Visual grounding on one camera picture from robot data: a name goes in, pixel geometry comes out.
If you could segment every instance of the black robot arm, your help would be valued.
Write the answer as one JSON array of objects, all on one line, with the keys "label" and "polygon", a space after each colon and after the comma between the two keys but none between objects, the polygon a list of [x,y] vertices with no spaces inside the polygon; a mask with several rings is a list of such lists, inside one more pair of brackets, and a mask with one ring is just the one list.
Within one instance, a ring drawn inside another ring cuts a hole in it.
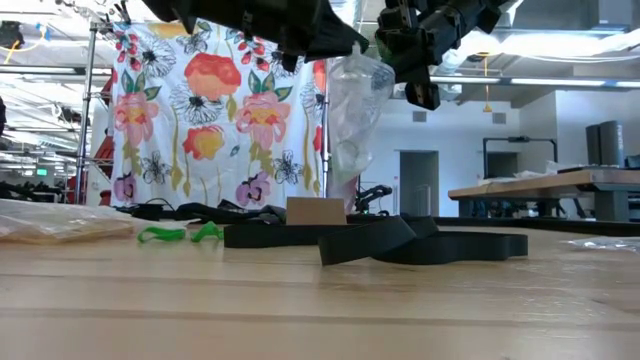
[{"label": "black robot arm", "polygon": [[[197,18],[238,29],[278,44],[286,70],[298,56],[306,61],[349,55],[354,42],[364,52],[368,41],[344,24],[329,0],[143,0],[163,21],[179,19],[189,33]],[[407,82],[407,100],[435,110],[438,87],[429,65],[460,46],[478,27],[489,33],[509,0],[386,0],[378,17],[376,38],[383,61],[396,72],[396,83]]]}]

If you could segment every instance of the plastic wrap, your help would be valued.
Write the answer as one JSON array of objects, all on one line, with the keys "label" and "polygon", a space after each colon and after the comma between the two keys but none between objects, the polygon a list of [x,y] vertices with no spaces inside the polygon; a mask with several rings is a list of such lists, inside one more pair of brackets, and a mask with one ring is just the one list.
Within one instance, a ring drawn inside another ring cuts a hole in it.
[{"label": "plastic wrap", "polygon": [[395,83],[393,69],[360,54],[337,61],[329,73],[332,186],[341,187],[373,160],[369,141]]},{"label": "plastic wrap", "polygon": [[[130,237],[152,222],[108,207],[0,199],[0,242],[57,244]],[[152,223],[184,227],[181,223]]]},{"label": "plastic wrap", "polygon": [[640,237],[594,237],[570,240],[567,244],[585,250],[622,250],[640,254]]}]

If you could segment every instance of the black strap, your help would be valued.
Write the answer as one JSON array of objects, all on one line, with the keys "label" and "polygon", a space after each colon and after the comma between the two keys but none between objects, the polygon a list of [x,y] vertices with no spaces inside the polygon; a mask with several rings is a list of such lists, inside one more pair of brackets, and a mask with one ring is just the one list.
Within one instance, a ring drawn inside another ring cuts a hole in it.
[{"label": "black strap", "polygon": [[526,235],[439,231],[430,217],[395,216],[364,225],[239,224],[225,227],[224,239],[227,248],[317,244],[325,266],[366,257],[409,265],[503,261],[528,252]]}]

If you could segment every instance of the wooden workbench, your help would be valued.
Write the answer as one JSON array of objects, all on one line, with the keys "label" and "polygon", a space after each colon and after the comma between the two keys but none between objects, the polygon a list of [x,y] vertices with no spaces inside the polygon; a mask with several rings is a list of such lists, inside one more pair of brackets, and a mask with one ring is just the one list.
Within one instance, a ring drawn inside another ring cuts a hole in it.
[{"label": "wooden workbench", "polygon": [[640,171],[581,170],[510,182],[494,182],[449,191],[460,216],[470,216],[472,200],[526,200],[576,198],[595,193],[596,217],[602,221],[629,221],[629,191],[640,190]]},{"label": "wooden workbench", "polygon": [[0,244],[0,359],[638,359],[640,257],[499,231],[528,233],[528,259],[322,268],[315,247]]}]

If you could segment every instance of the ceiling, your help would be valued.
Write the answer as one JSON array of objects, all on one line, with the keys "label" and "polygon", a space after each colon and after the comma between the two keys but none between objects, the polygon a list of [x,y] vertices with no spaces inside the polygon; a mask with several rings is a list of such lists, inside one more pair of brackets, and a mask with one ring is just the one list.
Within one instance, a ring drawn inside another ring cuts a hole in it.
[{"label": "ceiling", "polygon": [[[594,28],[593,14],[585,9],[598,1],[618,0],[525,0],[516,12],[512,27],[502,27],[494,36],[506,39],[514,34],[562,32],[582,34],[602,38],[616,33],[618,29],[611,27]],[[21,21],[21,32],[25,36],[25,52],[14,52],[9,59],[12,65],[65,66],[78,68],[81,71],[87,63],[89,21],[91,14],[108,13],[113,0],[76,0],[74,9],[71,6],[56,5],[54,0],[20,0],[3,2],[0,9],[0,20]],[[376,19],[384,8],[384,0],[332,0],[340,3],[339,14],[355,18],[354,26],[370,40],[374,40],[377,29]],[[93,13],[85,11],[86,6]],[[156,21],[155,16],[146,8],[141,0],[128,0],[128,10],[134,21]],[[48,24],[50,38],[41,41],[37,24]],[[369,50],[376,56],[376,49]],[[99,39],[96,44],[96,68],[108,68],[116,56],[113,44]],[[573,64],[533,60],[513,55],[498,55],[488,59],[488,72],[493,76],[553,76],[569,77],[574,75],[591,75],[606,77],[637,78],[639,75],[637,60],[607,64]],[[483,63],[465,62],[458,69],[463,75],[483,75]],[[13,146],[35,147],[37,145],[59,150],[73,150],[77,147],[77,124],[59,120],[56,114],[61,106],[80,112],[82,109],[84,76],[31,76],[19,77],[0,74],[0,96],[11,104],[8,111],[8,125],[18,128],[34,128],[39,131],[23,132],[14,136]],[[92,91],[97,92],[106,81],[107,76],[94,79]],[[490,101],[511,101],[513,106],[522,106],[539,97],[548,88],[532,87],[499,87],[489,90]],[[486,99],[484,86],[464,85],[462,93],[455,101]],[[102,106],[98,100],[92,100],[94,106]]]}]

